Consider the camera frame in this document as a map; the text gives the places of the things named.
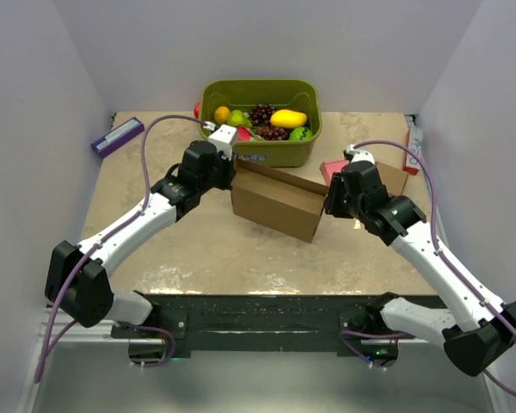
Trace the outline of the large cardboard box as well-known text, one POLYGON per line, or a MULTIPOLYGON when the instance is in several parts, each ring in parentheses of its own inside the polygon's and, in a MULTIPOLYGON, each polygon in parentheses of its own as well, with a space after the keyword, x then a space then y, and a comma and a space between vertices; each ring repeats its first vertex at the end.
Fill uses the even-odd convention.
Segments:
POLYGON ((231 182, 233 213, 311 243, 329 188, 284 171, 237 159, 231 182))

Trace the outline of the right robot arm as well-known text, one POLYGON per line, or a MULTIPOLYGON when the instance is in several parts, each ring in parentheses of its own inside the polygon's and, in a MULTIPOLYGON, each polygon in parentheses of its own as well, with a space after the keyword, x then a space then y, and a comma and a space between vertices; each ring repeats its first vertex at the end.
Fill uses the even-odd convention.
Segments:
POLYGON ((365 320, 384 338, 404 332, 435 344, 462 373, 476 377, 516 343, 516 301, 504 302, 439 241, 427 215, 407 196, 391 196, 378 168, 350 163, 332 176, 324 211, 357 219, 412 264, 446 306, 438 312, 388 293, 365 320))

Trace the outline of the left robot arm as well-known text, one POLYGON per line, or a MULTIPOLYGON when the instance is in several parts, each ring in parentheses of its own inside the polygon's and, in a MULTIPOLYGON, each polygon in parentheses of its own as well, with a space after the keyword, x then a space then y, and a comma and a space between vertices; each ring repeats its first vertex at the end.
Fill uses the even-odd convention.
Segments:
POLYGON ((154 336, 161 317, 150 300, 141 293, 114 292, 109 278, 141 245, 196 208, 206 192, 231 188, 233 146, 221 138, 192 142, 181 162, 132 210, 76 245, 58 244, 52 251, 46 298, 83 327, 110 320, 130 324, 142 337, 154 336))

